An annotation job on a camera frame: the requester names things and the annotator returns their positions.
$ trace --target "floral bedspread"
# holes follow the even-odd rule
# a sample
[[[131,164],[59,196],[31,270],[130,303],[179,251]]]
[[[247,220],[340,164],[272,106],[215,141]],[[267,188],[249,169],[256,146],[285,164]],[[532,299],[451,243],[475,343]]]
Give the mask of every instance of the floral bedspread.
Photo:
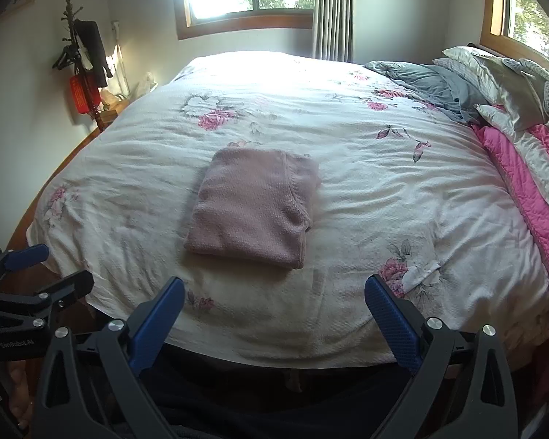
[[[203,174],[225,146],[320,164],[305,266],[187,253]],[[364,303],[380,273],[451,328],[494,325],[509,350],[549,335],[549,282],[469,127],[357,65],[268,52],[199,58],[130,105],[45,190],[30,243],[94,273],[88,302],[127,317],[171,277],[186,306],[167,341],[285,368],[393,361]]]

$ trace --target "white wall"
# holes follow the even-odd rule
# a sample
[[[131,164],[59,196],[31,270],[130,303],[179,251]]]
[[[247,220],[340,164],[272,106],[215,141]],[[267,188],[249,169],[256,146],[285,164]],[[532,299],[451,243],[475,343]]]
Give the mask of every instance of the white wall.
[[[179,41],[173,0],[108,0],[110,17],[120,22],[120,44],[131,87],[150,71],[170,81],[196,57],[226,51],[282,51],[311,54],[311,31],[233,31]]]
[[[449,0],[354,0],[354,62],[430,63],[448,23]]]
[[[445,46],[479,43],[484,18],[484,0],[451,0]]]
[[[111,39],[107,0],[73,0],[78,15],[98,21]],[[51,66],[66,35],[65,0],[35,0],[0,21],[0,247],[4,247],[41,186],[91,131],[70,109],[68,71]]]

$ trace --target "wooden window frame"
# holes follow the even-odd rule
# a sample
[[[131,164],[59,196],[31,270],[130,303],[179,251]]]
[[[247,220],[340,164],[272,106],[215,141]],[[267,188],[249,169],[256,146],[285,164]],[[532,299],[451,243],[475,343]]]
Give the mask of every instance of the wooden window frame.
[[[480,44],[510,58],[526,58],[549,70],[549,58],[533,48],[504,35],[505,0],[484,0],[484,20]]]
[[[185,0],[174,0],[177,38],[185,40],[206,34],[266,28],[312,29],[313,10],[277,8],[227,13],[215,18],[195,20]]]

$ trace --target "folded sweater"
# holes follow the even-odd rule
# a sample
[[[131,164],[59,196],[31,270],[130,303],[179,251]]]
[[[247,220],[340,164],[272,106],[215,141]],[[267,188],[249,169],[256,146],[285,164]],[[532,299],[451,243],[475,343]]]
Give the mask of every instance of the folded sweater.
[[[218,151],[199,189],[185,248],[302,268],[317,170],[312,159],[280,150]]]

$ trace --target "metal screw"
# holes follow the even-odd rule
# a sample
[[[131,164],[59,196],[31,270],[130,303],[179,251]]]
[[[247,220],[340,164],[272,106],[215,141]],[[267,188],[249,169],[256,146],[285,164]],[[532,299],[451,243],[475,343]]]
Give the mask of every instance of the metal screw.
[[[124,322],[120,319],[112,320],[108,324],[108,328],[112,330],[112,332],[117,332],[118,330],[122,330],[124,328]]]
[[[484,325],[482,327],[482,332],[487,334],[487,336],[489,337],[493,337],[494,335],[496,335],[496,329],[492,327],[492,325]]]
[[[427,326],[429,328],[433,328],[433,330],[439,330],[441,327],[443,327],[443,322],[438,318],[432,316],[432,318],[427,319]]]
[[[57,338],[63,338],[66,337],[69,333],[69,329],[67,327],[59,327],[57,330],[55,330],[55,336]]]

